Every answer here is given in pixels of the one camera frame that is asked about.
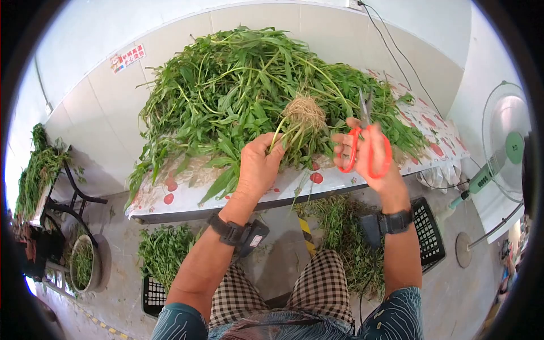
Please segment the hand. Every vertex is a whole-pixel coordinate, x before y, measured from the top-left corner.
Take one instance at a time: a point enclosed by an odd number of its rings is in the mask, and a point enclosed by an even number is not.
[[[356,118],[348,118],[346,120],[348,126],[355,128],[359,126],[360,120]],[[378,123],[375,123],[371,128],[370,132],[366,129],[361,133],[364,140],[359,139],[357,141],[357,154],[355,158],[354,169],[359,175],[361,175],[368,183],[368,185],[376,190],[376,192],[382,198],[382,204],[384,205],[384,210],[397,210],[400,211],[401,206],[405,206],[406,202],[409,205],[409,199],[407,198],[407,189],[406,184],[404,183],[398,166],[394,161],[391,161],[389,170],[382,178],[371,178],[368,175],[368,154],[370,143],[369,139],[372,140],[372,148],[374,151],[373,167],[374,172],[378,172],[385,160],[385,147],[384,140],[381,136],[381,128]],[[353,137],[347,134],[338,133],[332,136],[332,141],[340,143],[334,147],[335,154],[340,153],[343,155],[349,156],[351,154],[351,148],[353,143]],[[346,167],[349,164],[349,158],[334,158],[334,163],[337,166]]]
[[[275,143],[270,154],[266,154],[273,137],[274,132],[262,134],[242,149],[240,179],[233,196],[242,196],[257,204],[272,186],[285,153],[281,143]],[[276,136],[276,142],[280,137],[281,134]]]

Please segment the cherry-print tablecloth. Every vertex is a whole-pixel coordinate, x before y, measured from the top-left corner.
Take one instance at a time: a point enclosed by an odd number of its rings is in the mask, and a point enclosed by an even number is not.
[[[400,115],[398,118],[403,124],[418,128],[431,143],[424,155],[419,160],[409,156],[398,160],[402,175],[430,169],[443,165],[452,160],[469,157],[469,153],[463,145],[459,132],[451,121],[442,118],[421,98],[409,91],[408,88],[390,75],[383,72],[366,70],[370,75],[381,80],[389,81],[395,99],[409,92],[415,99],[414,105],[399,103]],[[151,184],[151,176],[144,178],[132,204],[125,211],[131,217],[146,220],[151,218],[153,222],[168,222],[184,220],[183,213],[190,216],[190,212],[216,209],[224,206],[230,196],[220,200],[211,198],[203,204],[199,204],[208,188],[224,169],[209,169],[202,166],[209,160],[208,157],[191,159],[187,169],[174,176],[175,169],[179,166],[183,157],[170,160],[161,173],[157,176],[154,185]],[[290,204],[295,197],[314,195],[326,191],[356,189],[366,181],[356,172],[343,174],[325,156],[317,157],[313,162],[313,169],[295,170],[282,169],[274,185],[265,193],[259,203],[279,201]],[[175,213],[173,219],[161,216]]]

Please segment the red scissors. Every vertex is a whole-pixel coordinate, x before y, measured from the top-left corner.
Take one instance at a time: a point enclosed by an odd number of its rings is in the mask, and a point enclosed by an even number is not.
[[[343,168],[339,166],[341,172],[347,173],[350,172],[353,169],[353,166],[355,164],[355,155],[357,154],[357,141],[359,139],[359,135],[363,132],[364,129],[366,129],[368,132],[370,132],[370,111],[372,110],[372,92],[368,95],[368,100],[364,101],[363,98],[363,91],[359,88],[359,101],[361,105],[361,124],[357,126],[356,128],[352,129],[348,134],[353,136],[353,143],[351,147],[351,155],[349,158],[349,165],[347,168]],[[372,140],[369,140],[370,143],[370,149],[368,152],[368,175],[373,178],[382,178],[385,176],[387,171],[389,170],[389,166],[391,165],[391,160],[393,159],[391,154],[391,143],[389,143],[389,140],[385,135],[382,133],[382,137],[384,138],[384,147],[385,147],[385,160],[384,163],[381,166],[380,171],[378,173],[374,172],[373,167],[373,159],[374,159],[374,149],[372,148]]]

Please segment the plastic bag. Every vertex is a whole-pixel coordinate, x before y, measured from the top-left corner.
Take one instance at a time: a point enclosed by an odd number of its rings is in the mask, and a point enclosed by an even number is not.
[[[448,189],[442,188],[459,184],[460,176],[461,160],[453,160],[448,164],[421,171],[417,174],[417,180],[424,186],[440,190],[445,194]]]

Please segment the electric fan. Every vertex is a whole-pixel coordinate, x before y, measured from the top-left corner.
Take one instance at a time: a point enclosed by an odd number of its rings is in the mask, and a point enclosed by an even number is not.
[[[460,202],[471,194],[480,192],[491,181],[495,182],[506,197],[519,205],[475,242],[471,243],[467,233],[459,233],[455,252],[457,261],[463,268],[471,262],[471,248],[506,224],[523,206],[522,169],[530,129],[529,110],[523,90],[516,84],[503,81],[491,91],[484,108],[481,131],[487,161],[470,180],[468,190],[455,199],[449,209],[455,209]]]

